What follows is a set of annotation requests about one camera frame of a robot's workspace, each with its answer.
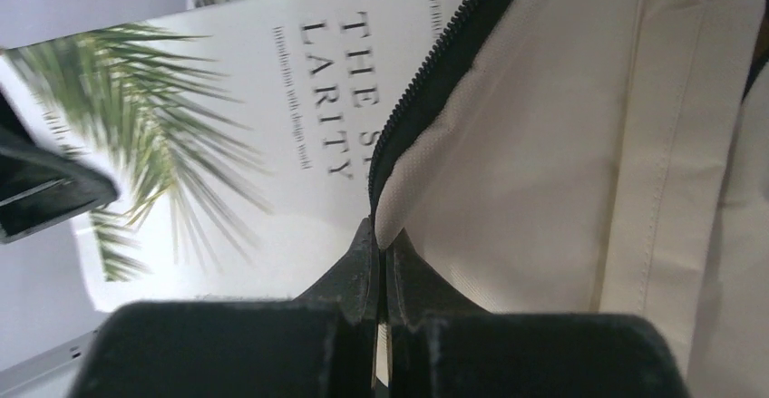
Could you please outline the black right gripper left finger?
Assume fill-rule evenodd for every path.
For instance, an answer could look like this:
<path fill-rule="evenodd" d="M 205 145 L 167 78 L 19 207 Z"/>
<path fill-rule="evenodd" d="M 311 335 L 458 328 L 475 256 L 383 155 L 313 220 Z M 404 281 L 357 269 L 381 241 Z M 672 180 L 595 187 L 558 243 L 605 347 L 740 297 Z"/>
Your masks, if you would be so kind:
<path fill-rule="evenodd" d="M 301 295 L 136 302 L 101 326 L 72 397 L 373 397 L 380 294 L 373 226 Z"/>

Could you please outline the white Singularity palm magazine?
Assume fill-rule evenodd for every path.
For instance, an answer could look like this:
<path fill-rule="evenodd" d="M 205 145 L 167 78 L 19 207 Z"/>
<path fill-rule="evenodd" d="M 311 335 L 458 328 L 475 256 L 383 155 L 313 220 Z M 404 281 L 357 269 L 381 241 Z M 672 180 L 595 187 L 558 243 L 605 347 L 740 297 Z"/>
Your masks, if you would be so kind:
<path fill-rule="evenodd" d="M 92 306 L 284 298 L 347 250 L 399 97 L 462 0 L 235 0 L 4 50 L 46 149 L 118 198 L 67 222 Z"/>

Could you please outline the cream canvas student bag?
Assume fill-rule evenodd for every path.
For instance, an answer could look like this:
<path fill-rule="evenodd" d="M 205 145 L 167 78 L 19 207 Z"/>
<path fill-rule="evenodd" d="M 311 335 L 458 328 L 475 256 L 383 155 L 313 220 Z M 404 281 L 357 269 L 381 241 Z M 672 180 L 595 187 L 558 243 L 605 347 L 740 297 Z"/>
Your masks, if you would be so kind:
<path fill-rule="evenodd" d="M 768 0 L 465 0 L 369 181 L 481 306 L 639 315 L 694 396 L 768 394 Z"/>

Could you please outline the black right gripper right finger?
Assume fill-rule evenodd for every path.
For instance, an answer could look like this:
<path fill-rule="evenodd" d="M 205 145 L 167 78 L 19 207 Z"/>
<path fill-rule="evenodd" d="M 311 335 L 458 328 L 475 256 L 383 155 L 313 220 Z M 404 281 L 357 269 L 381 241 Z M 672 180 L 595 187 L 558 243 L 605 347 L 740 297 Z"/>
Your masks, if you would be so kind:
<path fill-rule="evenodd" d="M 494 314 L 420 257 L 385 252 L 393 397 L 686 397 L 665 339 L 635 315 Z"/>

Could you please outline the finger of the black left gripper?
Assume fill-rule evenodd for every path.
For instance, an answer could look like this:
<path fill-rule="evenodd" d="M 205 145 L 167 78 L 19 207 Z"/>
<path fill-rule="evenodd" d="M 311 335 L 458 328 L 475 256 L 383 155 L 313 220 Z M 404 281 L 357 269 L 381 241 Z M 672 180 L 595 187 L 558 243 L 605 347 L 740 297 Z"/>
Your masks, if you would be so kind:
<path fill-rule="evenodd" d="M 38 147 L 1 99 L 1 242 L 9 244 L 114 202 L 113 181 Z"/>

